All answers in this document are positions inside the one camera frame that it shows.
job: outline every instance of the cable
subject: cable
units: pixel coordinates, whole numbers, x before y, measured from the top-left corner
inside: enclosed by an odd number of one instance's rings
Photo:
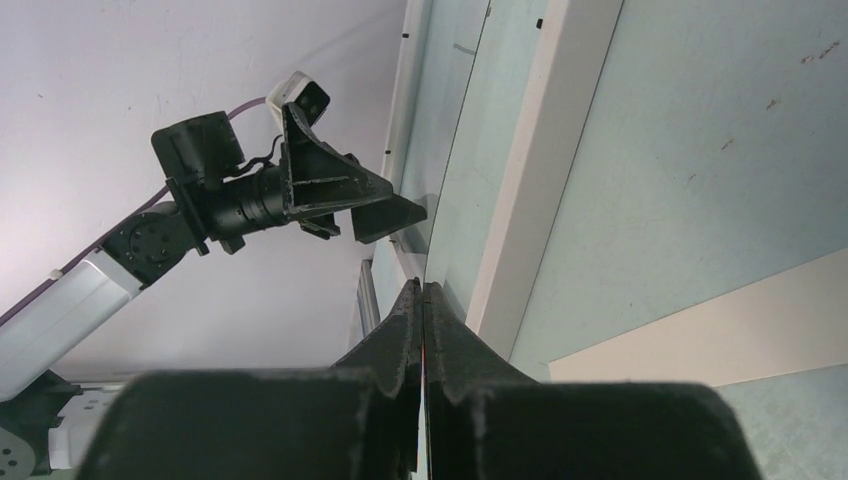
[[[271,165],[271,160],[274,159],[274,151],[277,149],[277,142],[280,141],[281,138],[283,138],[282,135],[277,135],[276,137],[274,137],[274,140],[271,142],[271,153],[264,157],[251,158],[249,162],[247,162],[243,167],[238,169],[238,171],[235,173],[235,175],[233,175],[233,177],[240,177],[245,173],[251,171],[253,167],[259,164],[262,164],[262,168],[268,168],[268,166]]]
[[[265,97],[254,98],[253,100],[245,102],[245,103],[239,105],[238,107],[236,107],[230,113],[228,113],[227,119],[232,120],[232,119],[236,118],[237,116],[239,116],[240,114],[242,114],[244,111],[249,110],[253,107],[257,107],[259,105],[262,105],[264,102],[265,102]],[[274,155],[274,145],[271,145],[271,155],[272,156]],[[153,205],[156,204],[156,202],[161,200],[162,197],[164,197],[167,193],[168,193],[168,187],[162,187],[158,192],[156,192],[155,195],[150,197],[149,200],[147,200],[146,202],[141,204],[140,207],[135,209],[135,211],[133,213],[131,213],[130,215],[125,217],[123,220],[118,222],[117,225],[115,225],[114,227],[109,229],[108,232],[101,235],[100,238],[98,238],[94,243],[92,243],[87,248],[85,248],[83,251],[78,253],[74,258],[71,259],[70,262],[66,263],[64,267],[59,269],[59,271],[62,272],[62,275],[67,275],[68,272],[70,272],[74,267],[76,267],[79,264],[79,262],[82,261],[83,258],[86,257],[86,255],[97,250],[100,247],[100,245],[103,243],[103,241],[106,240],[106,238],[109,235],[115,233],[115,231],[118,229],[118,227],[122,223],[124,223],[130,217],[137,215],[137,214],[141,213],[142,211],[147,210],[148,208],[152,207]],[[3,315],[0,315],[0,327],[2,327],[6,322],[11,320],[12,317],[17,315],[21,310],[26,308],[27,305],[29,305],[30,303],[35,301],[35,299],[38,298],[39,296],[41,296],[41,294],[46,292],[47,289],[50,288],[51,285],[53,285],[54,283],[56,283],[57,280],[59,280],[59,278],[56,278],[56,279],[49,278],[49,279],[41,282],[41,284],[39,286],[35,287],[31,292],[29,292],[26,296],[24,296],[24,298],[20,299],[18,301],[18,303],[12,305],[12,308],[7,310],[6,313],[4,313]]]

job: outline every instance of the black wire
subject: black wire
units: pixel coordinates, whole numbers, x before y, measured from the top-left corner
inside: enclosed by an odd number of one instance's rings
[[[247,162],[245,166],[238,169],[238,171],[233,176],[240,177],[245,173],[251,171],[253,167],[259,164],[262,164],[262,168],[268,168],[271,165],[271,160],[274,159],[274,152],[277,150],[277,142],[280,141],[281,138],[283,138],[282,135],[277,135],[276,137],[274,137],[274,140],[271,142],[271,153],[264,157],[251,158],[250,161]]]

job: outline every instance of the light blue wall panel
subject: light blue wall panel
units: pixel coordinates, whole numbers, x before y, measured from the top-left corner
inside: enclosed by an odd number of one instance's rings
[[[401,194],[427,207],[429,218],[405,232],[427,253],[459,113],[489,0],[434,0],[415,103]]]
[[[513,364],[848,246],[846,42],[843,0],[625,1]]]
[[[547,0],[492,0],[450,154],[426,278],[460,318],[477,280]]]
[[[769,480],[848,478],[848,366],[729,385],[736,411]]]

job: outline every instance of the black plastic part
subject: black plastic part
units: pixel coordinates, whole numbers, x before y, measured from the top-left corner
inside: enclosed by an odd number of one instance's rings
[[[80,479],[405,479],[416,468],[421,290],[327,370],[159,373],[106,414]]]
[[[81,479],[406,479],[425,386],[436,479],[758,479],[733,412],[692,384],[539,384],[406,284],[328,370],[148,376],[115,402]]]
[[[295,104],[283,106],[286,148],[280,167],[287,176],[285,210],[293,220],[338,212],[392,196],[392,184],[318,140]]]
[[[76,385],[48,370],[15,398],[0,403],[0,427],[25,441],[35,452],[32,475],[48,475],[48,432],[68,401],[82,393]]]
[[[157,203],[130,217],[101,245],[145,286],[158,280],[196,246],[182,212],[173,202]]]
[[[209,234],[200,217],[200,212],[205,210],[203,207],[195,205],[194,199],[189,193],[190,189],[179,185],[175,179],[166,179],[165,185],[174,197],[174,202],[191,234],[197,254],[200,256],[208,254],[209,247],[206,246],[206,238]]]
[[[306,122],[315,125],[330,105],[330,96],[317,83],[309,82],[292,102],[303,110]]]
[[[180,185],[197,184],[205,190],[220,190],[224,179],[235,175],[245,161],[224,112],[157,130],[150,141],[165,176]]]
[[[427,219],[427,210],[400,195],[350,209],[353,236],[357,242],[372,243],[386,235]]]
[[[232,255],[244,247],[244,238],[242,237],[232,237],[227,240],[221,240],[221,248],[224,249],[224,252]]]
[[[242,237],[291,222],[283,203],[284,171],[277,166],[224,184],[218,194],[202,198],[202,218],[209,238]]]
[[[544,385],[424,288],[432,478],[758,479],[733,412],[693,384]]]
[[[341,233],[339,226],[336,225],[335,216],[332,213],[301,220],[300,229],[324,240],[329,240],[330,237]]]

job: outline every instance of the white arm segment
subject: white arm segment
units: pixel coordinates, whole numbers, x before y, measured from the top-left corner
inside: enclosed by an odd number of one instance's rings
[[[106,252],[93,252],[0,326],[0,402],[29,386],[141,287]]]

